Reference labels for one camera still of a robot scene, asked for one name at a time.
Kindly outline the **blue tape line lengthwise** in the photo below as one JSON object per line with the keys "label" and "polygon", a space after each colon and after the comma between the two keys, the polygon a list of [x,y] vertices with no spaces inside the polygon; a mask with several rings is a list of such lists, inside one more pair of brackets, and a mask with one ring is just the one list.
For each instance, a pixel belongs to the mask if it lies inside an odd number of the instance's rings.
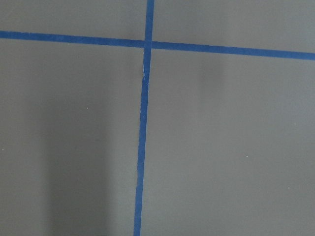
{"label": "blue tape line lengthwise", "polygon": [[149,83],[150,83],[150,69],[151,69],[154,5],[155,5],[155,2],[153,0],[147,1],[145,38],[144,38],[144,50],[143,50],[143,78],[142,78],[142,86],[141,86],[138,156],[137,156],[137,185],[135,189],[135,209],[134,209],[134,228],[133,228],[134,236],[141,235],[141,217],[142,217],[142,203],[143,203],[143,182],[144,182],[145,151],[146,151],[146,130],[147,130],[147,113],[148,113]]}

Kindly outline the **blue tape line crosswise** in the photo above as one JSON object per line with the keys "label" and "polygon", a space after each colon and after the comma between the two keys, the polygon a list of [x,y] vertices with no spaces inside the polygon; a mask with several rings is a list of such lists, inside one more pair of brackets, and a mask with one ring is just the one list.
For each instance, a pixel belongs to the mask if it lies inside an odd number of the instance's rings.
{"label": "blue tape line crosswise", "polygon": [[[0,32],[0,37],[3,39],[48,41],[48,42],[74,43],[74,44],[106,45],[106,46],[133,47],[133,48],[145,47],[145,41],[143,40],[75,36],[75,35],[63,35],[63,34],[47,34],[47,33],[33,33],[33,32],[18,32],[18,31],[2,30]],[[150,46],[152,49],[159,49],[159,50],[205,52],[205,53],[217,53],[217,54],[273,57],[273,58],[284,58],[284,59],[301,59],[301,60],[314,60],[315,59],[314,53],[282,51],[282,50],[212,46],[212,45],[159,42],[159,41],[151,42]]]}

